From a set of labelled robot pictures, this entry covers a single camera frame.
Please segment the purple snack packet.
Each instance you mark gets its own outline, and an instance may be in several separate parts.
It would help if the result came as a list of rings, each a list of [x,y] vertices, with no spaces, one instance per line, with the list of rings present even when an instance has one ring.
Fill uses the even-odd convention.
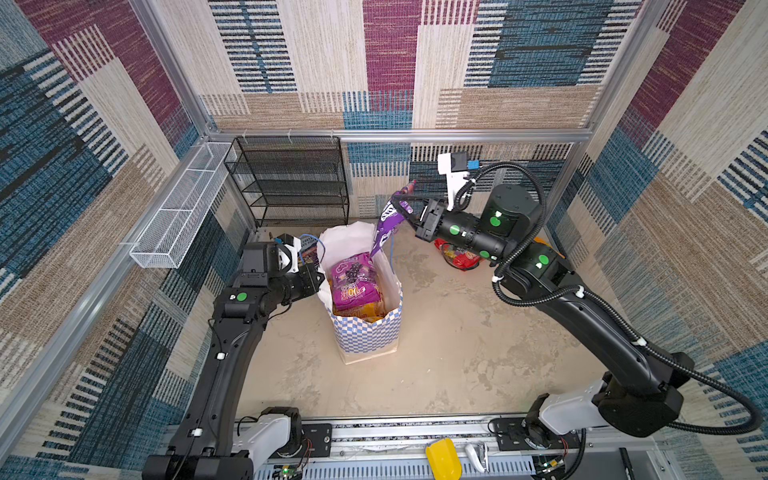
[[[415,180],[409,182],[405,187],[395,192],[385,204],[377,223],[376,234],[370,251],[371,256],[375,256],[383,249],[384,244],[397,231],[399,225],[413,213],[413,208],[407,200],[400,200],[398,207],[395,204],[399,196],[413,194],[415,184]]]

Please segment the purple grape candy bag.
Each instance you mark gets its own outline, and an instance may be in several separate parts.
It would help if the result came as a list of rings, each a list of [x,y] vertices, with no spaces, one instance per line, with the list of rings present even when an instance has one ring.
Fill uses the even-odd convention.
[[[383,301],[377,271],[368,252],[348,257],[330,270],[333,307],[348,308]]]

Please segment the yellow mango candy bag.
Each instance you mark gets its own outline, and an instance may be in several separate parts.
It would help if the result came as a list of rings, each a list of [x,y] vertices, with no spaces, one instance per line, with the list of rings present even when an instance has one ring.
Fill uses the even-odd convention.
[[[355,317],[368,323],[374,323],[383,319],[388,311],[383,301],[370,302],[348,308],[333,307],[333,314],[337,317]]]
[[[550,249],[553,249],[553,250],[555,251],[555,253],[557,253],[557,254],[558,254],[560,257],[562,257],[562,258],[565,258],[565,256],[564,256],[563,254],[561,254],[561,253],[559,253],[558,251],[556,251],[556,250],[554,249],[554,247],[553,247],[552,245],[550,245],[550,244],[549,244],[547,241],[545,241],[544,239],[542,239],[542,238],[540,238],[540,237],[535,237],[535,238],[534,238],[534,242],[536,242],[536,243],[539,243],[539,244],[542,244],[542,245],[545,245],[545,246],[549,247]]]

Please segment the blue checkered paper bag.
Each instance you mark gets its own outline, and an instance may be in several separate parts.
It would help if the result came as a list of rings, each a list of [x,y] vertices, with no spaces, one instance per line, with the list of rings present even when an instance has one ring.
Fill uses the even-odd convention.
[[[397,351],[403,288],[375,225],[331,227],[319,237],[318,296],[329,314],[341,360],[360,363]]]

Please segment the red fruit candy bag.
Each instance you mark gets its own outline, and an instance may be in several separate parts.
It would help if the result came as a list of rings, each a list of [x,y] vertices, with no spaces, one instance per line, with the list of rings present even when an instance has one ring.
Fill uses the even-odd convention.
[[[434,241],[435,247],[440,251],[444,261],[454,269],[469,271],[477,268],[483,258],[465,249],[445,242],[441,239]]]

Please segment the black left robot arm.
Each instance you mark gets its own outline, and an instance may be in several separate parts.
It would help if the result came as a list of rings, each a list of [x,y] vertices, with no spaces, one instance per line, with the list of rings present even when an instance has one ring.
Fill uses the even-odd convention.
[[[251,479],[275,452],[302,447],[293,407],[268,409],[255,433],[235,442],[245,376],[269,320],[279,306],[317,294],[324,280],[316,265],[300,262],[300,250],[300,239],[288,234],[244,247],[232,281],[214,301],[211,344],[186,413],[166,453],[147,458],[142,478]]]

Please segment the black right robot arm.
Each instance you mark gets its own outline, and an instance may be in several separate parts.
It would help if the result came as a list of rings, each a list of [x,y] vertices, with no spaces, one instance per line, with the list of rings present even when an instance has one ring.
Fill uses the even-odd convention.
[[[512,306],[534,307],[558,322],[606,368],[603,377],[574,393],[540,395],[525,419],[537,447],[572,430],[613,427],[647,437],[675,427],[683,405],[679,387],[694,363],[670,354],[638,334],[618,312],[583,284],[570,263],[535,241],[543,207],[524,188],[492,190],[481,216],[449,207],[443,200],[396,194],[394,209],[418,238],[444,240],[496,267],[492,286]]]

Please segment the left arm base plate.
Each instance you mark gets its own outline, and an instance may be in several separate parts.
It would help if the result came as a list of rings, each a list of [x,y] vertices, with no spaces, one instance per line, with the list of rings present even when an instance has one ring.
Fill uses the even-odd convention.
[[[300,448],[284,447],[273,453],[270,460],[298,462],[300,459],[328,458],[331,455],[333,426],[331,423],[310,423],[302,427]]]

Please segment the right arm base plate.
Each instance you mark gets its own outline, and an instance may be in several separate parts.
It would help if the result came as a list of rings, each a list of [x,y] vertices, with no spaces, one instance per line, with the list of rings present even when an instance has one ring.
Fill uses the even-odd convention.
[[[557,450],[575,452],[580,448],[580,435],[572,431],[557,435],[544,427],[530,430],[525,418],[495,417],[486,424],[486,428],[495,438],[500,451]]]

